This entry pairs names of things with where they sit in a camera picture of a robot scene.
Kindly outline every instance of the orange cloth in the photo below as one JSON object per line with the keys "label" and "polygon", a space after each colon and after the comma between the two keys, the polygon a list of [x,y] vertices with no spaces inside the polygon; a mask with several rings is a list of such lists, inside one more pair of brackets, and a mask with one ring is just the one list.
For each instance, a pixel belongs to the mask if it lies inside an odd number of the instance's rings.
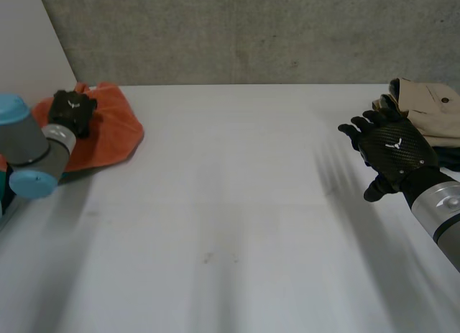
{"label": "orange cloth", "polygon": [[[141,142],[144,129],[119,87],[100,83],[90,90],[86,84],[77,83],[75,91],[95,98],[98,106],[89,123],[89,137],[77,139],[65,172],[113,165],[126,160]],[[32,110],[40,127],[47,124],[51,103],[52,97],[43,99]],[[0,156],[0,170],[6,170],[3,156]]]}

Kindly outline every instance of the gray concrete wall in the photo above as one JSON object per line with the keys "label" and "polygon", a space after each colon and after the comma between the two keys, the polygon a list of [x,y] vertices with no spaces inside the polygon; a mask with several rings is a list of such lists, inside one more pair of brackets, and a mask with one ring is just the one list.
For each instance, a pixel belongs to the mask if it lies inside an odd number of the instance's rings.
{"label": "gray concrete wall", "polygon": [[79,81],[460,87],[460,0],[43,0]]}

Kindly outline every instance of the robotic arm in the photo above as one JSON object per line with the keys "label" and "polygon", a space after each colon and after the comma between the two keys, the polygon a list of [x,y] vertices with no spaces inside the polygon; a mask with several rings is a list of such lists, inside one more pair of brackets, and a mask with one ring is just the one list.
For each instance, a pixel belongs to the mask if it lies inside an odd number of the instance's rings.
{"label": "robotic arm", "polygon": [[364,192],[369,202],[402,192],[417,220],[460,272],[460,183],[443,174],[433,148],[396,111],[366,111],[339,131],[378,172]]}
{"label": "robotic arm", "polygon": [[13,173],[9,186],[18,196],[50,195],[63,174],[77,138],[89,136],[95,99],[74,91],[58,91],[48,124],[38,126],[19,96],[0,94],[0,153]]}

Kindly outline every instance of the logo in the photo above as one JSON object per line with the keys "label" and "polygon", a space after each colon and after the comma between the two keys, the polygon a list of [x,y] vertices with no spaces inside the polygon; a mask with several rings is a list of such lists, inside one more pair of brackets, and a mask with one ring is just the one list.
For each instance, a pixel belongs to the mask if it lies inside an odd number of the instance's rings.
{"label": "logo", "polygon": [[401,142],[403,142],[402,138],[400,138],[400,141],[397,144],[394,144],[394,145],[385,144],[385,146],[389,148],[396,148],[399,150],[401,148]]}
{"label": "logo", "polygon": [[72,104],[70,101],[67,101],[70,105],[70,107],[73,109],[73,108],[78,108],[80,106],[80,104]]}

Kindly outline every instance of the white table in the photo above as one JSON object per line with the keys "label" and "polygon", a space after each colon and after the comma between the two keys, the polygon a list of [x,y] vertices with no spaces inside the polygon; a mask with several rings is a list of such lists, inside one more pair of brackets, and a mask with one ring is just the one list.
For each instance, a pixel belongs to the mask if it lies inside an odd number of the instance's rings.
{"label": "white table", "polygon": [[386,89],[124,87],[134,157],[1,231],[0,332],[459,332],[460,275],[336,131]]}

